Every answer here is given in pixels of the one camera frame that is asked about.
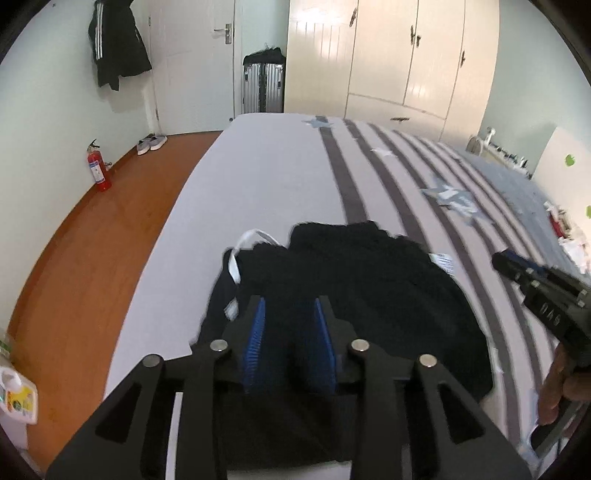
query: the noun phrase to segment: silver bolt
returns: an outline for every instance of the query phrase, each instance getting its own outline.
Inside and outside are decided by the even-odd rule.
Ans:
[[[223,352],[226,348],[228,348],[228,342],[225,340],[214,340],[209,344],[209,348],[214,352]]]
[[[418,358],[418,361],[421,362],[421,365],[427,368],[434,367],[437,365],[437,358],[435,358],[430,353],[425,353],[425,355],[421,355]]]
[[[142,360],[142,364],[144,364],[144,366],[148,367],[148,368],[155,367],[159,363],[160,363],[160,356],[155,355],[154,353],[151,353],[150,355],[146,355],[144,357],[144,359]]]
[[[365,352],[369,349],[369,342],[362,338],[357,338],[357,340],[351,342],[351,348],[356,352]]]

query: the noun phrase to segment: baseboard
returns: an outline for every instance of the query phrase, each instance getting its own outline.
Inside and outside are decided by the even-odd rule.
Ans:
[[[123,155],[123,157],[121,157],[121,159],[119,159],[119,161],[117,161],[116,163],[113,164],[113,166],[109,170],[111,177],[115,177],[118,170],[120,170],[123,166],[125,166],[125,164],[127,162],[129,162],[132,158],[135,158],[137,156],[138,156],[137,150],[135,147],[133,147],[125,155]],[[80,201],[75,205],[75,207],[72,209],[72,211],[70,213],[68,213],[68,215],[66,216],[64,221],[57,228],[56,233],[53,234],[53,236],[51,237],[51,239],[47,243],[46,247],[43,249],[43,252],[41,252],[41,255],[37,259],[37,262],[35,262],[35,266],[31,270],[31,273],[29,274],[27,281],[25,282],[25,285],[21,290],[21,294],[18,296],[17,303],[16,303],[14,310],[12,311],[12,315],[10,317],[10,322],[8,323],[8,330],[7,331],[8,331],[8,334],[11,335],[13,338],[16,335],[16,333],[18,332],[19,323],[22,318],[22,314],[24,313],[24,309],[25,309],[25,306],[27,305],[28,299],[31,296],[31,293],[33,292],[35,285],[39,281],[39,278],[41,277],[41,273],[43,273],[43,270],[45,269],[47,262],[49,261],[53,252],[55,251],[56,246],[60,243],[60,240],[64,237],[66,232],[70,229],[72,222],[76,219],[76,217],[78,217],[80,215],[81,211],[86,207],[86,205],[88,205],[90,200],[97,194],[101,194],[101,192],[99,192],[97,190],[96,186],[93,185],[88,190],[88,192],[86,192],[84,194],[84,196],[80,199]]]

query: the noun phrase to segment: wooden floor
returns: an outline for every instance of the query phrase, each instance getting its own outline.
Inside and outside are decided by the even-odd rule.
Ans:
[[[219,133],[178,135],[134,156],[50,247],[13,316],[15,366],[37,384],[31,456],[46,469],[103,397],[142,269],[189,174]]]

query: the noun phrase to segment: wardrobe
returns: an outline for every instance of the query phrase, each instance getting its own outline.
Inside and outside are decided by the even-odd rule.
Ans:
[[[465,148],[480,130],[499,0],[291,0],[285,111]]]

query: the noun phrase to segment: silver suitcase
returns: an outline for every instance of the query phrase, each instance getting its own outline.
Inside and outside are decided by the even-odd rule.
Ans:
[[[283,112],[285,66],[252,63],[244,67],[242,113]]]

